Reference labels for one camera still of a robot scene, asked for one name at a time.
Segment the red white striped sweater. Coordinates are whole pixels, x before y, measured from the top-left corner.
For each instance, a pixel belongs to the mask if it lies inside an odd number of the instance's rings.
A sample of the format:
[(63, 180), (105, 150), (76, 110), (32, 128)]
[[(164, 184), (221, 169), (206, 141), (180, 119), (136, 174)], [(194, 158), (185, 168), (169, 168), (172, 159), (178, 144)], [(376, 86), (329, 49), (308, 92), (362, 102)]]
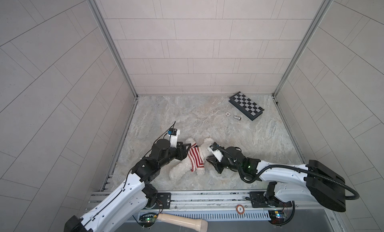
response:
[(191, 172), (197, 172), (198, 175), (203, 175), (205, 173), (204, 161), (201, 157), (200, 148), (194, 143), (189, 152), (188, 158), (192, 164)]

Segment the white teddy bear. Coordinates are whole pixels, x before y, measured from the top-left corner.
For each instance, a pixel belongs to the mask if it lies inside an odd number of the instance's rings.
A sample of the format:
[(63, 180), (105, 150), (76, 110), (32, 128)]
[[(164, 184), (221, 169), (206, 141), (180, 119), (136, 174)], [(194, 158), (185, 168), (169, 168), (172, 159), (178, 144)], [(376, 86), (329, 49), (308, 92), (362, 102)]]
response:
[(187, 157), (170, 170), (169, 177), (172, 181), (178, 181), (187, 172), (197, 172), (201, 176), (205, 174), (206, 158), (213, 155), (209, 147), (214, 143), (212, 138), (204, 139), (198, 146), (194, 139), (188, 138), (186, 144), (191, 144)]

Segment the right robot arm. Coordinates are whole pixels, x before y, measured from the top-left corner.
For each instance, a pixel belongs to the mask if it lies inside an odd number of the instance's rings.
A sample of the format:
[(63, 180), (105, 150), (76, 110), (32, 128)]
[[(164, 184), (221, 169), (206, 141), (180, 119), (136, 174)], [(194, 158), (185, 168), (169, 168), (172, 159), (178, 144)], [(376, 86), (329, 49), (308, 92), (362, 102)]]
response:
[(239, 174), (247, 184), (268, 182), (265, 198), (278, 207), (282, 203), (296, 201), (317, 202), (336, 212), (346, 211), (347, 200), (357, 200), (359, 193), (345, 183), (345, 179), (319, 161), (310, 160), (302, 165), (279, 165), (245, 157), (238, 147), (223, 148), (213, 143), (207, 157), (221, 174), (229, 169)]

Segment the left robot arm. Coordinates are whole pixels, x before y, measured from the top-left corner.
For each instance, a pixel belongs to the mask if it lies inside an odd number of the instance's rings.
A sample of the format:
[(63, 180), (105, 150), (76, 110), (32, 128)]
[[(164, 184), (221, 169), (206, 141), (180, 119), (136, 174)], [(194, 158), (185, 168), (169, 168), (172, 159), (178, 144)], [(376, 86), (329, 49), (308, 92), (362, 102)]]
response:
[(151, 185), (162, 167), (172, 160), (188, 156), (192, 144), (160, 139), (150, 154), (143, 157), (128, 173), (124, 182), (99, 205), (81, 218), (72, 216), (64, 225), (65, 232), (114, 232), (138, 211), (154, 206), (158, 191)]

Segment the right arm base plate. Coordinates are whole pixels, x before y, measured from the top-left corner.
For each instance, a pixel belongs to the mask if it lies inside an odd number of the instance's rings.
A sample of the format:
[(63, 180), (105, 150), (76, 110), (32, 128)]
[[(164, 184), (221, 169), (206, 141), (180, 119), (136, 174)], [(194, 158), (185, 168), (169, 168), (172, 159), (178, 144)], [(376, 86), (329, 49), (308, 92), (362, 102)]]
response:
[(253, 208), (291, 208), (292, 202), (284, 203), (275, 196), (267, 196), (267, 192), (250, 192), (245, 198), (251, 202)]

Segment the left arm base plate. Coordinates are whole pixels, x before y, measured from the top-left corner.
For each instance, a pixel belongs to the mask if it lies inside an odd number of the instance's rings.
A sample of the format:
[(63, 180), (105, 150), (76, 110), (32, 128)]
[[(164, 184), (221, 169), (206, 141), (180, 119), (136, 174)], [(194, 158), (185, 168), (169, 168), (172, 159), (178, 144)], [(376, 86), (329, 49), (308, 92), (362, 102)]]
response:
[(169, 209), (171, 204), (171, 193), (157, 193), (151, 196), (146, 205), (146, 209)]

